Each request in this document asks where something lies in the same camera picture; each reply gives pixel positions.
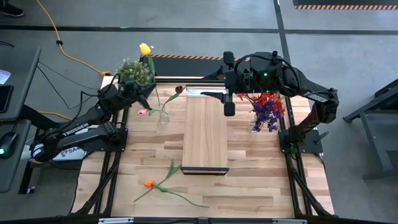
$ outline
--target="wooden table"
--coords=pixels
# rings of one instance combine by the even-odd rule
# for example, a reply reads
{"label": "wooden table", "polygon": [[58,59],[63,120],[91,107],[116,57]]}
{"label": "wooden table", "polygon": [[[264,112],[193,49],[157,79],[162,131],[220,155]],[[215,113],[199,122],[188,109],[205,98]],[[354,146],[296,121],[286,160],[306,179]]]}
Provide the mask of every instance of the wooden table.
{"label": "wooden table", "polygon": [[[160,101],[165,102],[173,95],[176,86],[158,84]],[[294,97],[291,101],[295,121],[299,123],[310,111],[308,100]],[[279,149],[277,132],[270,133],[265,129],[260,133],[249,133],[247,125],[253,119],[253,114],[248,112],[251,105],[239,98],[235,98],[234,102],[236,116],[227,118],[230,168],[227,175],[183,175],[178,171],[162,184],[192,202],[210,208],[195,207],[182,198],[158,190],[134,203],[138,196],[147,191],[144,181],[160,182],[167,175],[172,159],[177,165],[182,162],[186,95],[182,93],[167,105],[170,115],[168,124],[159,123],[159,115],[156,114],[139,116],[137,111],[141,107],[133,104],[129,111],[129,136],[119,166],[112,216],[294,217],[285,157]],[[149,103],[157,104],[155,92],[149,97]],[[83,161],[72,211],[78,210],[98,186],[103,157],[103,152],[95,152]],[[325,209],[333,213],[322,163],[312,154],[303,154],[302,157],[308,187]],[[300,208],[304,211],[301,190],[298,190],[298,197]]]}

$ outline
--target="wooden plank surface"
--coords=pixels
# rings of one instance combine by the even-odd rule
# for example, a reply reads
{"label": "wooden plank surface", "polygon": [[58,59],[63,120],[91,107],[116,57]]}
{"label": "wooden plank surface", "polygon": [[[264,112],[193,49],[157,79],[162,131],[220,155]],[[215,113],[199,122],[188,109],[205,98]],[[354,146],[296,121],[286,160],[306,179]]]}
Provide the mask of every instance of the wooden plank surface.
{"label": "wooden plank surface", "polygon": [[[160,101],[165,102],[173,95],[174,88],[175,85],[158,85]],[[230,168],[227,176],[183,175],[178,171],[162,184],[192,202],[210,208],[194,207],[175,195],[158,190],[134,202],[147,190],[144,181],[160,182],[167,175],[171,159],[177,165],[182,162],[186,95],[181,94],[168,105],[168,124],[159,123],[159,115],[139,116],[140,106],[134,104],[128,119],[129,137],[119,167],[112,216],[293,217],[286,163],[280,153],[277,132],[247,132],[247,124],[253,118],[248,112],[251,105],[239,98],[234,101],[236,116],[227,118],[227,166]],[[154,92],[149,103],[157,103]],[[296,123],[310,111],[305,98],[292,98],[292,106]],[[73,211],[78,210],[97,187],[103,156],[103,152],[95,152],[83,161]],[[308,187],[326,210],[333,213],[321,162],[314,155],[304,154],[303,164]],[[301,190],[298,194],[304,211]]]}
{"label": "wooden plank surface", "polygon": [[187,97],[183,167],[227,167],[224,107],[209,96]]}

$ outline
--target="warning stripe tape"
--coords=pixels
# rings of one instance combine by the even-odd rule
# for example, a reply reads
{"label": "warning stripe tape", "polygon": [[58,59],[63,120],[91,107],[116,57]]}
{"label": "warning stripe tape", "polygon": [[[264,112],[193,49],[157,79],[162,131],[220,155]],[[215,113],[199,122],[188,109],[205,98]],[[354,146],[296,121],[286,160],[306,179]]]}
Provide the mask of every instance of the warning stripe tape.
{"label": "warning stripe tape", "polygon": [[187,58],[187,59],[202,59],[202,60],[222,60],[223,57],[209,57],[209,56],[189,56],[189,55],[150,55],[153,58]]}
{"label": "warning stripe tape", "polygon": [[311,10],[397,10],[398,6],[370,6],[370,5],[299,5],[294,6],[296,9]]}

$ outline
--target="computer mouse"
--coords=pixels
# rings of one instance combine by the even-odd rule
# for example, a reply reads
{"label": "computer mouse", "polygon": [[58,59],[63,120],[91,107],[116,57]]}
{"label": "computer mouse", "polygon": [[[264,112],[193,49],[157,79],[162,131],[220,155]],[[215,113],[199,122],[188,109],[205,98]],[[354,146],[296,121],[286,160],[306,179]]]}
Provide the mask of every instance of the computer mouse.
{"label": "computer mouse", "polygon": [[0,138],[0,159],[8,159],[14,154],[17,137],[17,133],[8,132]]}

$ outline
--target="gray floor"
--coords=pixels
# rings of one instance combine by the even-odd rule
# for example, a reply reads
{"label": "gray floor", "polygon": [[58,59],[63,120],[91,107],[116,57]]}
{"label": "gray floor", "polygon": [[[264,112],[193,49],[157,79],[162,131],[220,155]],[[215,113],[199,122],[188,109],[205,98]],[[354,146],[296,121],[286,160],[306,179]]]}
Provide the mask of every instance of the gray floor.
{"label": "gray floor", "polygon": [[[23,7],[27,15],[20,19],[0,17],[0,24],[50,24],[35,1],[12,2]],[[279,2],[286,29],[398,29],[395,11],[297,11],[291,0]],[[278,28],[272,0],[43,0],[42,3],[60,26]],[[239,57],[255,51],[282,53],[279,34],[61,32],[60,35],[69,54],[110,71],[123,58],[138,57],[137,46],[141,42],[153,45],[157,54],[220,56],[223,51],[231,50]],[[98,74],[65,58],[55,38],[52,31],[0,30],[0,40],[16,46],[39,45],[43,48],[40,61],[83,85],[100,86]],[[359,121],[345,124],[341,119],[398,78],[397,36],[287,35],[287,45],[293,66],[301,69],[307,78],[339,91],[338,118],[319,127],[321,132],[330,132],[322,144],[335,213],[345,218],[398,222],[398,179],[362,180],[362,175],[379,170],[376,153],[371,150]],[[46,68],[44,71],[67,103],[77,105],[79,92],[84,89]],[[87,102],[84,110],[94,103]],[[39,72],[35,74],[27,104],[67,116],[76,113],[76,109],[66,108]],[[37,175],[35,194],[16,195],[14,189],[0,195],[1,220],[68,213],[78,173],[48,168]]]}

